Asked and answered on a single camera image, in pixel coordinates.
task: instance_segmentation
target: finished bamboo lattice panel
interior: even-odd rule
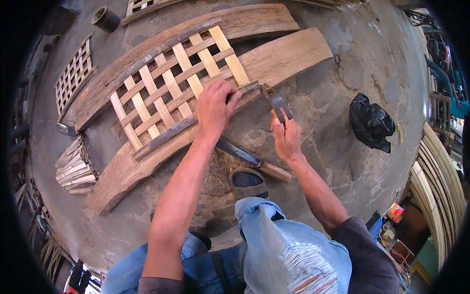
[[[90,37],[91,34],[83,40],[55,82],[58,122],[62,120],[77,93],[95,72],[91,62]]]
[[[155,139],[193,115],[204,84],[217,79],[231,79],[232,83],[235,80],[237,86],[250,82],[218,25],[202,27],[180,40],[125,78],[124,84],[110,95],[136,151],[147,143],[139,139],[143,133],[148,132]],[[211,54],[208,47],[212,45],[217,45],[218,53]],[[221,71],[224,65],[228,69]]]
[[[129,0],[125,18],[121,24],[127,25],[147,13],[181,1],[184,0]]]

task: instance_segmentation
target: stained concrete floor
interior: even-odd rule
[[[80,42],[91,32],[93,63],[98,73],[148,37],[211,11],[264,3],[256,0],[186,1],[166,7],[126,28],[105,34],[90,24],[94,11],[107,5],[121,18],[125,1],[84,0],[71,29],[54,47],[33,113],[32,167],[38,190],[55,222],[58,239],[75,259],[106,272],[126,254],[146,242],[149,215],[183,158],[183,149],[140,183],[107,216],[85,208],[85,195],[70,195],[55,180],[54,162],[71,142],[55,130],[54,83]],[[421,31],[389,0],[329,11],[308,4],[282,1],[301,29],[317,27],[330,46],[331,59],[282,86],[282,96],[302,126],[302,151],[343,202],[349,215],[365,221],[375,210],[383,213],[404,191],[424,122],[427,72]],[[239,55],[267,40],[235,45]],[[404,143],[391,137],[392,152],[371,150],[359,142],[348,123],[349,103],[358,92],[381,105],[400,123]],[[270,106],[258,99],[236,114],[225,135],[266,161],[286,167],[274,151]],[[127,140],[112,109],[86,130],[86,144],[94,167],[103,171]],[[214,151],[206,170],[201,199],[192,227],[212,238],[214,250],[237,244],[241,238],[233,216],[235,199],[227,182],[230,167],[240,162]],[[311,214],[293,177],[288,184],[266,177],[270,199],[289,219],[324,232]]]

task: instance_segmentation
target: light blue jeans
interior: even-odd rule
[[[230,286],[245,293],[347,293],[351,260],[345,246],[309,226],[287,220],[271,201],[247,197],[235,204],[244,241],[220,250]],[[185,285],[192,293],[224,293],[211,255],[202,241],[186,234],[181,251]],[[137,293],[147,256],[142,245],[108,272],[103,294]]]

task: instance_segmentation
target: sleeve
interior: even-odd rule
[[[346,246],[352,264],[349,293],[398,293],[399,273],[358,217],[344,221],[333,239]]]
[[[141,278],[139,280],[139,294],[182,294],[184,282],[170,278]]]

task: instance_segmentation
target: hand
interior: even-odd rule
[[[225,104],[228,94],[231,94],[231,97],[228,104]],[[240,97],[242,93],[224,80],[217,80],[204,87],[197,102],[200,132],[219,138],[227,127]]]
[[[273,119],[271,120],[271,131],[274,136],[274,148],[280,159],[284,160],[287,164],[293,160],[304,158],[300,150],[300,135],[302,134],[302,127],[294,121],[289,120],[287,115],[281,109],[284,119],[286,120],[286,128],[279,122],[274,110],[271,111]]]

